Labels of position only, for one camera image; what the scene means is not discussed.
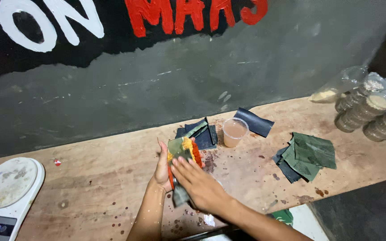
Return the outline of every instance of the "wooden table top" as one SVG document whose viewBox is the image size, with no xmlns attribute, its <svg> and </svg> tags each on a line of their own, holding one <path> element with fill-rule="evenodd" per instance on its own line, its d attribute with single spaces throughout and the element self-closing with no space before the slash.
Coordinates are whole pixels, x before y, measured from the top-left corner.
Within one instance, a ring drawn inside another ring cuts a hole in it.
<svg viewBox="0 0 386 241">
<path fill-rule="evenodd" d="M 237 147 L 227 148 L 222 144 L 221 125 L 235 114 L 227 112 L 208 117 L 217 127 L 220 144 L 217 149 L 202 151 L 209 159 L 207 164 L 212 161 L 216 165 L 212 175 L 245 205 L 270 213 L 386 180 L 386 141 L 370 141 L 361 130 L 338 130 L 333 123 L 336 111 L 332 104 L 314 104 L 300 98 L 251 111 L 275 121 L 267 138 L 250 133 Z M 0 158 L 1 164 L 17 156 L 31 157 L 46 169 L 44 184 L 17 241 L 125 240 L 157 164 L 157 137 L 174 139 L 177 128 L 197 121 Z M 331 140 L 337 170 L 324 168 L 312 182 L 301 179 L 290 184 L 271 157 L 287 146 L 291 132 Z M 62 164 L 55 166 L 53 158 Z M 180 238 L 215 228 L 203 223 L 199 226 L 199 217 L 203 214 L 187 205 L 174 208 L 172 198 L 165 198 L 163 238 Z M 222 225 L 216 220 L 216 226 Z"/>
</svg>

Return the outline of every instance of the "white scale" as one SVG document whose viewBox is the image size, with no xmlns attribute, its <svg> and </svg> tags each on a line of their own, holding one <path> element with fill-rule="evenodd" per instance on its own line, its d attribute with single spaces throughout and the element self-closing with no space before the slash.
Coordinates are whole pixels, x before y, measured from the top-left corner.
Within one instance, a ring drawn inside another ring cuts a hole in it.
<svg viewBox="0 0 386 241">
<path fill-rule="evenodd" d="M 0 241 L 14 241 L 41 185 L 45 170 L 32 158 L 17 157 L 0 165 Z"/>
</svg>

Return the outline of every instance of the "gray wall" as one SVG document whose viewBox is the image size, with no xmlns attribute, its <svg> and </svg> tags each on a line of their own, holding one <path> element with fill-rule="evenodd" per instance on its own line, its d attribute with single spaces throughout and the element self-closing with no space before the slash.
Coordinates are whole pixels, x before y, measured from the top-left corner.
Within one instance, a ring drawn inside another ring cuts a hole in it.
<svg viewBox="0 0 386 241">
<path fill-rule="evenodd" d="M 0 156 L 307 96 L 341 68 L 369 63 L 385 34 L 386 0 L 269 1 L 259 23 L 220 37 L 6 74 Z"/>
</svg>

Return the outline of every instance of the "clear plastic cup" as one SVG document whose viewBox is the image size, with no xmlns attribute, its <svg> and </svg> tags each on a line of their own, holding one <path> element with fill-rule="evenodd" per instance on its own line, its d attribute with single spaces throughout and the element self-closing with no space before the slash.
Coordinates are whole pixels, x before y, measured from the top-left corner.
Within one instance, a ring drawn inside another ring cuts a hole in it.
<svg viewBox="0 0 386 241">
<path fill-rule="evenodd" d="M 248 124 L 240 118 L 232 117 L 222 124 L 224 133 L 224 144 L 229 147 L 235 147 L 241 139 L 248 134 Z"/>
</svg>

